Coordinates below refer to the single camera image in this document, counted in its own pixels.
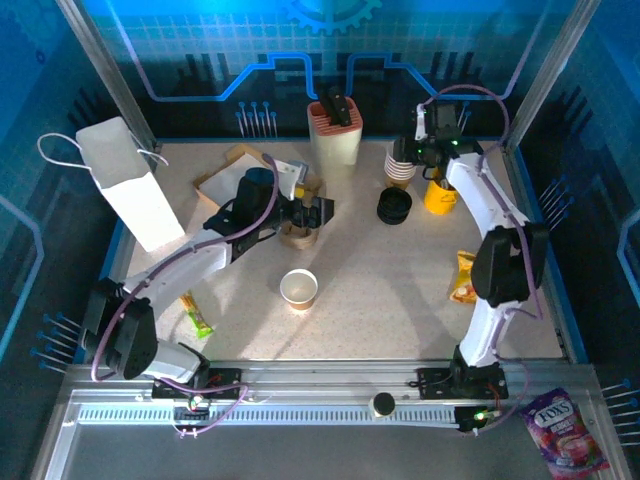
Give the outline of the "brown paper coffee cup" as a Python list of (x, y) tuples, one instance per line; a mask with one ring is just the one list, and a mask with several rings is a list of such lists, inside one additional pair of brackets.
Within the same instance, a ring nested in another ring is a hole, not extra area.
[(282, 298), (299, 311), (308, 310), (318, 293), (316, 276), (306, 269), (294, 269), (283, 276), (279, 290)]

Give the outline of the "white paper carry bag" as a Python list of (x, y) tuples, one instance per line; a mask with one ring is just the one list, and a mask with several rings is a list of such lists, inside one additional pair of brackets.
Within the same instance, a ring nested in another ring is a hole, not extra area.
[(185, 234), (148, 159), (167, 165), (160, 154), (145, 149), (121, 117), (85, 127), (71, 138), (79, 151), (78, 168), (87, 170), (102, 196), (150, 252)]

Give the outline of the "stack of paper cups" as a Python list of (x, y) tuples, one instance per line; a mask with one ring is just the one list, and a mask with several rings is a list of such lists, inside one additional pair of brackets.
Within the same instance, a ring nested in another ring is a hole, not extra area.
[(398, 162), (393, 157), (393, 149), (388, 147), (384, 162), (385, 184), (387, 187), (395, 187), (406, 190), (416, 174), (417, 167), (411, 163)]

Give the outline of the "white napkin stack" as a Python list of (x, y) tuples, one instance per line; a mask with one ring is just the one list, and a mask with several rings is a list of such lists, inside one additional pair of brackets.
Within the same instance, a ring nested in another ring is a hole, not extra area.
[(214, 212), (227, 201), (234, 199), (240, 180), (251, 168), (259, 168), (272, 173), (272, 168), (250, 153), (242, 152), (228, 160), (214, 173), (208, 173), (193, 182), (196, 194)]

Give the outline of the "brown cardboard napkin box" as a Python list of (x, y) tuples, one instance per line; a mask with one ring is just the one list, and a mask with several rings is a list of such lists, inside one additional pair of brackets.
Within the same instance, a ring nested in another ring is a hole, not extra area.
[[(214, 173), (216, 170), (218, 170), (220, 167), (222, 167), (222, 166), (223, 166), (223, 165), (224, 165), (228, 160), (231, 160), (231, 159), (235, 158), (236, 156), (239, 156), (242, 152), (250, 153), (251, 155), (253, 155), (253, 156), (254, 156), (254, 157), (256, 157), (257, 159), (262, 160), (262, 161), (264, 161), (265, 163), (267, 163), (267, 162), (263, 159), (263, 153), (262, 153), (261, 151), (259, 151), (259, 150), (255, 149), (254, 147), (252, 147), (252, 146), (250, 146), (250, 145), (247, 145), (247, 144), (237, 144), (237, 145), (233, 146), (230, 150), (228, 150), (228, 151), (225, 153), (225, 155), (224, 155), (224, 161), (223, 161), (223, 163), (222, 163), (222, 165), (221, 165), (221, 166), (214, 167), (212, 171), (207, 172), (207, 173), (205, 173), (205, 174), (208, 174), (208, 173)], [(308, 165), (308, 173), (307, 173), (307, 175), (306, 175), (306, 178), (307, 178), (309, 175), (315, 175), (315, 174), (310, 170), (309, 165)], [(217, 213), (217, 212), (219, 211), (219, 209), (221, 208), (221, 207), (220, 207), (216, 212), (214, 212), (214, 211), (213, 211), (211, 208), (209, 208), (209, 207), (208, 207), (208, 205), (207, 205), (207, 204), (205, 204), (201, 199), (200, 199), (200, 201), (205, 205), (206, 211), (207, 211), (207, 213), (208, 213), (208, 214), (210, 214), (210, 215), (213, 215), (213, 214)]]

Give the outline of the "stack of black lids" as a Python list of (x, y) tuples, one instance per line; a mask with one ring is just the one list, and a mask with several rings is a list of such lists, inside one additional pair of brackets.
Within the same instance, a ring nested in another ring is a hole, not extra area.
[(388, 187), (380, 194), (376, 212), (383, 223), (399, 225), (408, 217), (412, 204), (412, 198), (405, 190)]

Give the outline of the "yellow utensil holder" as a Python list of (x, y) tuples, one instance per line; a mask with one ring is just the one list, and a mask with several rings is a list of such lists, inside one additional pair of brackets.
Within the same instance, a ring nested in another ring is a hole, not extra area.
[(427, 183), (423, 204), (426, 210), (434, 215), (447, 215), (457, 203), (457, 191), (439, 174)]

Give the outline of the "beige knife block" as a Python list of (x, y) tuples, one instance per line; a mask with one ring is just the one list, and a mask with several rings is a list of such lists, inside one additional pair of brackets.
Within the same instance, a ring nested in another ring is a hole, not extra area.
[(319, 101), (307, 107), (309, 135), (315, 156), (327, 165), (354, 166), (362, 138), (363, 119), (351, 97), (346, 97), (351, 124), (331, 124), (331, 117)]

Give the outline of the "green snack bar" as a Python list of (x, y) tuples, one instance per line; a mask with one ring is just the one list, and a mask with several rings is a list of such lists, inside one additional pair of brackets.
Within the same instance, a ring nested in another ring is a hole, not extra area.
[(180, 300), (187, 316), (190, 318), (196, 329), (197, 337), (199, 339), (204, 339), (211, 335), (214, 328), (205, 321), (192, 293), (187, 291), (180, 297)]

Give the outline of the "yellow chips packet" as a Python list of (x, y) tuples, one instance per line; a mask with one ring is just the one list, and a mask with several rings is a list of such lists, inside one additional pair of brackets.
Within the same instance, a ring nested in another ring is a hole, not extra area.
[(472, 284), (471, 270), (475, 260), (475, 255), (459, 250), (457, 252), (458, 274), (454, 281), (449, 299), (460, 304), (475, 304), (477, 294)]

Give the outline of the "black round knob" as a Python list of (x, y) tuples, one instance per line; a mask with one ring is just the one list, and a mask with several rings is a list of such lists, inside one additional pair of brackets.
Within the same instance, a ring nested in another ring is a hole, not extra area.
[(396, 401), (390, 393), (379, 392), (370, 399), (368, 406), (374, 418), (385, 418), (396, 410)]

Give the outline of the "purple candy bag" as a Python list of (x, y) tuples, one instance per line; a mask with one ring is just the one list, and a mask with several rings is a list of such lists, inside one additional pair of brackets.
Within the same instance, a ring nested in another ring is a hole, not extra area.
[(553, 480), (580, 480), (610, 464), (570, 395), (555, 388), (519, 410)]

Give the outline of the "right aluminium frame post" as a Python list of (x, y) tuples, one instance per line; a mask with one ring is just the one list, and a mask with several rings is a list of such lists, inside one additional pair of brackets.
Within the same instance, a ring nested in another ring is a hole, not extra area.
[(505, 142), (506, 150), (514, 151), (523, 140), (600, 4), (601, 0), (574, 3), (516, 112)]

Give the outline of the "aluminium frame post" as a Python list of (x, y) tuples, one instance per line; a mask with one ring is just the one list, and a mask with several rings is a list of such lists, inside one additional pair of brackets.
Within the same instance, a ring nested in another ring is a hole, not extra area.
[(157, 140), (116, 61), (81, 0), (55, 0), (55, 2), (125, 123), (141, 141), (144, 149), (155, 151)]
[(574, 3), (516, 112), (505, 142), (506, 150), (514, 151), (523, 140), (600, 4), (601, 0)]

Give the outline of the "aluminium frame base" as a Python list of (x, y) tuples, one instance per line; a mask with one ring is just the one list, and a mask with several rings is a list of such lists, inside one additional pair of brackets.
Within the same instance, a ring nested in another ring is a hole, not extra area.
[[(417, 390), (409, 387), (421, 361), (230, 361), (225, 368), (241, 370), (248, 384), (244, 404), (269, 405), (356, 405), (367, 407), (376, 390), (392, 394), (400, 405), (470, 406), (472, 400), (421, 400)], [(579, 404), (585, 421), (609, 460), (610, 470), (598, 474), (601, 480), (631, 480), (632, 472), (622, 444), (609, 416), (595, 369), (586, 364), (570, 364), (553, 359), (526, 359), (522, 364), (504, 368), (510, 399), (518, 388), (526, 386), (532, 395), (545, 388), (561, 386)], [(151, 397), (154, 382), (112, 378), (93, 383), (85, 366), (68, 368), (54, 407), (43, 444), (32, 472), (32, 480), (61, 478), (75, 434), (79, 408), (84, 405), (168, 405), (175, 400)]]

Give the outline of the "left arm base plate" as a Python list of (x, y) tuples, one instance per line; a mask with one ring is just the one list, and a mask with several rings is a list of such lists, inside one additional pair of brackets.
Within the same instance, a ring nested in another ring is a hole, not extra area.
[[(211, 389), (225, 385), (236, 384), (241, 381), (242, 372), (238, 368), (210, 367), (207, 371), (197, 373), (185, 387), (195, 389)], [(240, 388), (202, 394), (207, 400), (237, 400)], [(156, 380), (152, 387), (151, 397), (156, 400), (182, 400), (193, 396), (191, 392), (175, 389), (163, 382)]]

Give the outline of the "left aluminium frame post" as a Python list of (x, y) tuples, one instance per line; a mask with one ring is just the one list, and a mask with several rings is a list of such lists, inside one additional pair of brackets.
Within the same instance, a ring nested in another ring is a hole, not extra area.
[(55, 2), (125, 123), (141, 141), (144, 149), (155, 151), (157, 140), (116, 61), (81, 0), (55, 0)]

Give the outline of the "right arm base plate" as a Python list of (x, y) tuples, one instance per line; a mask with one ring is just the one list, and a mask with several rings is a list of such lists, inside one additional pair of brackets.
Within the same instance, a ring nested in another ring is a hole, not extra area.
[(421, 400), (500, 400), (509, 398), (504, 371), (501, 368), (486, 378), (456, 384), (449, 368), (419, 368), (414, 387)]

